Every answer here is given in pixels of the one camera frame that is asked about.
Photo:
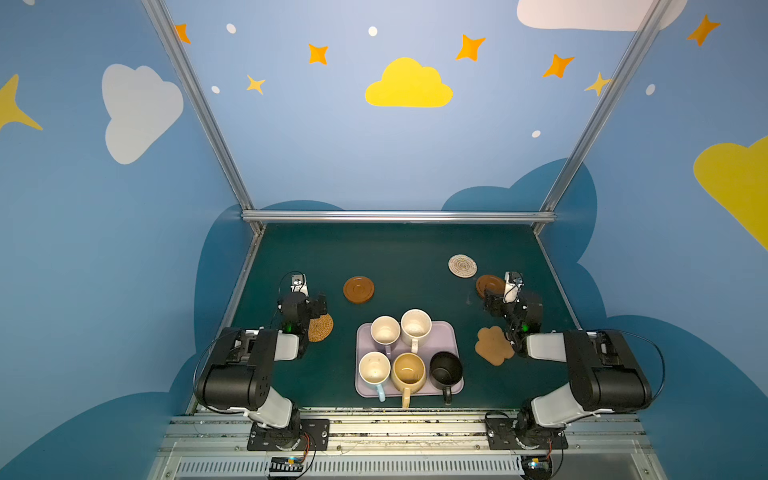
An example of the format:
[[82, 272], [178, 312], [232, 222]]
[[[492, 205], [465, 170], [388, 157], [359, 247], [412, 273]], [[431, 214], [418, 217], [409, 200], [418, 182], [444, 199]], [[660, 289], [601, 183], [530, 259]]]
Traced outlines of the woven rattan round coaster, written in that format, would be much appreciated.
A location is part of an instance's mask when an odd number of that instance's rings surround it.
[[329, 314], [311, 319], [308, 329], [308, 339], [311, 343], [325, 340], [333, 331], [334, 321]]

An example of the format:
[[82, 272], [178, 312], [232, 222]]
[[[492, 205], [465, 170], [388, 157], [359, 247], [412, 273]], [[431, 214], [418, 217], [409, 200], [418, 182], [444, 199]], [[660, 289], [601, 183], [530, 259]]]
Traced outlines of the cork paw shaped coaster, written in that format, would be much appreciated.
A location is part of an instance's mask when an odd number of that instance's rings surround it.
[[493, 366], [501, 366], [515, 355], [511, 342], [499, 326], [483, 327], [478, 331], [475, 352]]

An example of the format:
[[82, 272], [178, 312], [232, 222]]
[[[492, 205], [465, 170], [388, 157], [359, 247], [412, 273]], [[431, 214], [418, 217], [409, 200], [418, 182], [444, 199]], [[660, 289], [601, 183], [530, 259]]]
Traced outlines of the brown wooden round coaster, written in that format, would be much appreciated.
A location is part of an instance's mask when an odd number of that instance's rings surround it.
[[344, 297], [353, 304], [367, 303], [373, 298], [374, 294], [374, 282], [368, 277], [352, 277], [343, 286]]
[[482, 275], [475, 283], [478, 296], [485, 299], [488, 293], [492, 295], [502, 295], [506, 288], [506, 282], [495, 275]]

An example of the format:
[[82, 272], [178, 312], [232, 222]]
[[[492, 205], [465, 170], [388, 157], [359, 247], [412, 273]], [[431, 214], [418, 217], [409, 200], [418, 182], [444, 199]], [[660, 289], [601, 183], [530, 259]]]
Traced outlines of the white multicolour woven coaster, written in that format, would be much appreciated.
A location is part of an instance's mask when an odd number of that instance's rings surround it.
[[448, 269], [453, 275], [468, 279], [476, 275], [478, 266], [468, 255], [456, 254], [448, 260]]

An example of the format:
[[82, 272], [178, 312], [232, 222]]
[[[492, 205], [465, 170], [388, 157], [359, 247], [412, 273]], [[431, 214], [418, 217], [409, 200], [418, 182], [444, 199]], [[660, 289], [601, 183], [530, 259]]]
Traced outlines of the cream mug lilac handle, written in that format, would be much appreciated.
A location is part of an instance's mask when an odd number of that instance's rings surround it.
[[392, 359], [392, 350], [400, 337], [399, 322], [391, 316], [376, 318], [370, 329], [371, 338], [376, 350], [383, 353], [388, 359]]

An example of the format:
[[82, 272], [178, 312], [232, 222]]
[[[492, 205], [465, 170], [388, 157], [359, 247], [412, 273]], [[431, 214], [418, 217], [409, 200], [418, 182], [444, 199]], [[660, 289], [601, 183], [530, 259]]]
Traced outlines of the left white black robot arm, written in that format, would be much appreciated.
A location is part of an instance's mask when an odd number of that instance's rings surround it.
[[291, 292], [278, 301], [278, 329], [227, 327], [212, 343], [202, 371], [194, 377], [201, 405], [220, 414], [241, 413], [267, 430], [294, 431], [298, 410], [272, 386], [274, 364], [304, 356], [310, 322], [327, 313], [326, 295]]

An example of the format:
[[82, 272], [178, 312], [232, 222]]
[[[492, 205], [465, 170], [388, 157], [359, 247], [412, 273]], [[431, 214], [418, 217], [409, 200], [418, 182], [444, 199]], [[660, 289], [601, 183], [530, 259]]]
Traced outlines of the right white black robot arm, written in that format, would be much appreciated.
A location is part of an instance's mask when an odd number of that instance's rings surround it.
[[516, 420], [520, 436], [550, 433], [595, 414], [632, 413], [649, 407], [655, 394], [619, 330], [541, 331], [543, 305], [537, 295], [487, 289], [484, 308], [506, 322], [504, 339], [526, 358], [563, 363], [568, 380], [530, 399]]

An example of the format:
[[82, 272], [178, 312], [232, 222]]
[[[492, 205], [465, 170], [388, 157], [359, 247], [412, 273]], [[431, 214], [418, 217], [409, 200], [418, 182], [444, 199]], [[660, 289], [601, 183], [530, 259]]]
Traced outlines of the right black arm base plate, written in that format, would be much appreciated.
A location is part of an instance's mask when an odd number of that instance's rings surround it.
[[545, 428], [525, 421], [522, 427], [509, 417], [492, 415], [484, 419], [486, 438], [491, 450], [566, 450], [564, 430]]

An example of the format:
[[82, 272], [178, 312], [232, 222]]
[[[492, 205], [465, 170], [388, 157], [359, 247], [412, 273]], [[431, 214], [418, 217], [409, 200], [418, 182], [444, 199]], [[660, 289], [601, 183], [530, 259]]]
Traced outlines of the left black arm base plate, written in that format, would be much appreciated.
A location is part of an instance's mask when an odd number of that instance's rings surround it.
[[301, 452], [326, 451], [329, 441], [328, 419], [299, 419], [283, 429], [268, 428], [254, 423], [247, 439], [248, 451]]

